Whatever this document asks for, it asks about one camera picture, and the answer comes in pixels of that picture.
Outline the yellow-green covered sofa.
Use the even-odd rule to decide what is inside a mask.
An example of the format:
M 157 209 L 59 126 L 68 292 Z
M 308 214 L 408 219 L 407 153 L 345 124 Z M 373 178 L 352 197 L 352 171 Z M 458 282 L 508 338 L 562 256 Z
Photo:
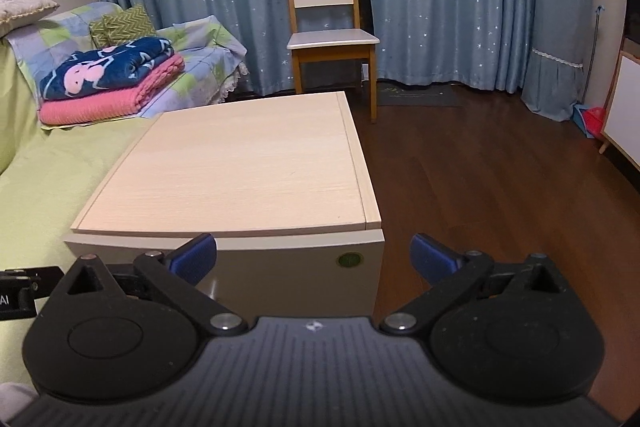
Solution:
M 149 128 L 134 118 L 43 130 L 9 43 L 1 43 L 1 268 L 75 261 L 63 236 L 115 161 Z

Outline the dark door mat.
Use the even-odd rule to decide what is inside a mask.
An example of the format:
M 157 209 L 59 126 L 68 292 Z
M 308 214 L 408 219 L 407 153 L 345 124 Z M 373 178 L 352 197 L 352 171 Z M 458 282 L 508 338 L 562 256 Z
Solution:
M 459 107 L 460 102 L 449 84 L 426 87 L 403 86 L 393 82 L 378 83 L 379 106 Z

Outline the red and blue toy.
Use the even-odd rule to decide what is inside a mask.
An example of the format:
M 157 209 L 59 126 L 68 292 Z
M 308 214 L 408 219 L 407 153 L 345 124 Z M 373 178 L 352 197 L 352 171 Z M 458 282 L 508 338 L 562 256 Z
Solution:
M 603 107 L 574 105 L 572 121 L 588 139 L 602 139 L 604 120 L 605 109 Z

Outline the navy flamingo folded blanket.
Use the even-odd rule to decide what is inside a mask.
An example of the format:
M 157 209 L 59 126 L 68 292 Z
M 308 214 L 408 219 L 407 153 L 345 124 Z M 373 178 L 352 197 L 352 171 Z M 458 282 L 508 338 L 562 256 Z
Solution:
M 119 46 L 77 51 L 39 81 L 39 94 L 43 101 L 65 101 L 137 87 L 174 54 L 170 41 L 160 37 L 142 37 Z

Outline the upper white drawer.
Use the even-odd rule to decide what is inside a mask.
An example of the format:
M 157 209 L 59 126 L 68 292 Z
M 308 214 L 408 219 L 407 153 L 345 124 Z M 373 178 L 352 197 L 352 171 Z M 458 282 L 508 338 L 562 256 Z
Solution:
M 373 312 L 385 246 L 380 220 L 341 231 L 221 233 L 215 241 L 217 260 L 198 289 L 248 321 Z

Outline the wooden chair white seat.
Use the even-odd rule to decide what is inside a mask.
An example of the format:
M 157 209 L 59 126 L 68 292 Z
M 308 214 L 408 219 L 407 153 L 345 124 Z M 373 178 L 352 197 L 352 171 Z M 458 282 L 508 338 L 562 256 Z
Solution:
M 294 89 L 304 92 L 304 64 L 358 61 L 367 65 L 370 118 L 378 119 L 376 47 L 380 39 L 361 27 L 359 0 L 288 0 Z

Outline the plaid patchwork sofa cover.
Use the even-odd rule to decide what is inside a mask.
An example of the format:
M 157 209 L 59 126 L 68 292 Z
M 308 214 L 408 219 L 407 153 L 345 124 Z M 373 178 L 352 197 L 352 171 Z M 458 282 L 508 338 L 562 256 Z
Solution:
M 115 3 L 93 2 L 17 28 L 3 38 L 11 46 L 37 106 L 42 105 L 37 82 L 72 53 L 90 49 L 90 23 L 121 10 Z M 142 106 L 138 117 L 219 103 L 235 89 L 240 77 L 248 74 L 246 49 L 213 15 L 173 24 L 157 33 L 171 41 L 184 60 L 184 69 Z

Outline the pink knitted folded blanket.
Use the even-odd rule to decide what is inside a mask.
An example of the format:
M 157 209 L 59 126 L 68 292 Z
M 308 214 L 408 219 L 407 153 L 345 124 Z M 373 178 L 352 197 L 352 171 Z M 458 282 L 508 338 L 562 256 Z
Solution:
M 46 126 L 60 127 L 136 115 L 175 81 L 183 69 L 183 57 L 175 54 L 152 69 L 136 87 L 107 90 L 75 100 L 43 102 L 39 109 L 40 121 Z

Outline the light wood bedside cabinet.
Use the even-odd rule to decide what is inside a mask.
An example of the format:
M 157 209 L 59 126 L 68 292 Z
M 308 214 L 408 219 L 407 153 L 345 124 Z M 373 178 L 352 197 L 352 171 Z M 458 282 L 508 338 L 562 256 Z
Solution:
M 260 237 L 381 228 L 344 92 L 163 113 L 118 158 L 78 234 Z

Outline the green chevron cushion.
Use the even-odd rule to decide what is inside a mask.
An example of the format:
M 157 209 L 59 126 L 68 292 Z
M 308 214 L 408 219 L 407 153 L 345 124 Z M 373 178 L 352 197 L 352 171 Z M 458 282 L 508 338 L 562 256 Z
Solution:
M 143 37 L 155 37 L 156 30 L 142 4 L 102 16 L 89 25 L 96 49 L 119 46 Z

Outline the beige pillow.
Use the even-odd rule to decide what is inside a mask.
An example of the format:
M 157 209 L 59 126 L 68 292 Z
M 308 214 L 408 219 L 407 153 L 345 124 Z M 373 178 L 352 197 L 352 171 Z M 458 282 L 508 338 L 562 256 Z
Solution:
M 0 0 L 0 37 L 42 20 L 59 7 L 53 0 Z

